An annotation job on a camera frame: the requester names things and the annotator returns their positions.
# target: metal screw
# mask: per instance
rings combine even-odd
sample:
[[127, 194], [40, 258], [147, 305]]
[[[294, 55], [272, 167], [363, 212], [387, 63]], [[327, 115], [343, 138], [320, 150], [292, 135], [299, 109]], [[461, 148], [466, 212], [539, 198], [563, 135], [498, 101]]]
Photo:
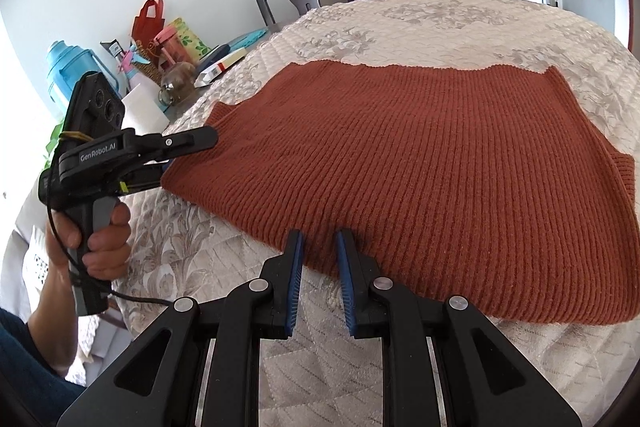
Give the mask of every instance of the metal screw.
[[373, 286], [379, 290], [390, 290], [394, 282], [389, 277], [378, 277], [373, 281]]
[[193, 301], [190, 298], [182, 297], [174, 302], [174, 309], [177, 312], [187, 312], [193, 308]]
[[466, 307], [469, 306], [469, 302], [460, 295], [454, 295], [449, 299], [449, 306], [451, 306], [455, 310], [466, 310]]
[[252, 292], [264, 292], [269, 287], [269, 282], [264, 279], [254, 279], [249, 283]]

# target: person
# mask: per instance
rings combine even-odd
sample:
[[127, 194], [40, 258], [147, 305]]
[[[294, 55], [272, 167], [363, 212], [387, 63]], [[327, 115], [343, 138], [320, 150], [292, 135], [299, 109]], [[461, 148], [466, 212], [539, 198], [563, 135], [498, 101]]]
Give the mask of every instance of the person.
[[[96, 279], [115, 280], [127, 272], [131, 233], [129, 208], [114, 207], [111, 224], [94, 232], [91, 250], [82, 261]], [[58, 235], [67, 248], [77, 248], [81, 234], [65, 214], [55, 212]], [[0, 373], [23, 405], [44, 425], [56, 424], [84, 387], [64, 380], [76, 357], [78, 318], [71, 291], [68, 260], [47, 223], [49, 271], [40, 302], [25, 324], [0, 309]]]

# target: ribbed sweater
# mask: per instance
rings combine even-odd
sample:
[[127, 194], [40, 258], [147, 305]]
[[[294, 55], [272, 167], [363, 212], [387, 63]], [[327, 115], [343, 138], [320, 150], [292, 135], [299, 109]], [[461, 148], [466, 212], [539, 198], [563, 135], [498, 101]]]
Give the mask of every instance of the ribbed sweater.
[[219, 143], [162, 186], [272, 247], [301, 229], [313, 269], [336, 273], [348, 227], [418, 295], [536, 323], [640, 312], [634, 160], [555, 68], [290, 64], [207, 124]]

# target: round table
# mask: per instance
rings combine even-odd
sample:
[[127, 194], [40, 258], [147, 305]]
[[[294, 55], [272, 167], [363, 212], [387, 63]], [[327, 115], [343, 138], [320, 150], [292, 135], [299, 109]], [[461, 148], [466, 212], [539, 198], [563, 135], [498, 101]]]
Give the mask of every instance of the round table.
[[[640, 179], [640, 64], [600, 26], [521, 0], [361, 0], [313, 10], [249, 53], [167, 132], [203, 124], [215, 101], [251, 97], [286, 64], [326, 58], [458, 69], [511, 64], [541, 72], [554, 65], [590, 120], [617, 149], [634, 155]], [[207, 301], [256, 277], [262, 262], [278, 253], [162, 189], [126, 201], [133, 254], [120, 291]], [[162, 311], [120, 305], [134, 334]], [[263, 343], [264, 425], [364, 427], [380, 419], [380, 344], [350, 339], [341, 305], [339, 283], [305, 269], [294, 336]], [[640, 319], [608, 327], [492, 320], [585, 427], [606, 411], [638, 361]]]

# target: forearm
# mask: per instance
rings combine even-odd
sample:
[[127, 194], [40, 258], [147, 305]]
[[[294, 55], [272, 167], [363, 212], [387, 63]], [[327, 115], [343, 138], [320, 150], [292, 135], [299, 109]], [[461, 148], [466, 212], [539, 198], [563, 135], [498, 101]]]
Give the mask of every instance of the forearm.
[[78, 348], [78, 317], [66, 267], [49, 263], [40, 302], [27, 324], [40, 354], [58, 374], [66, 375]]

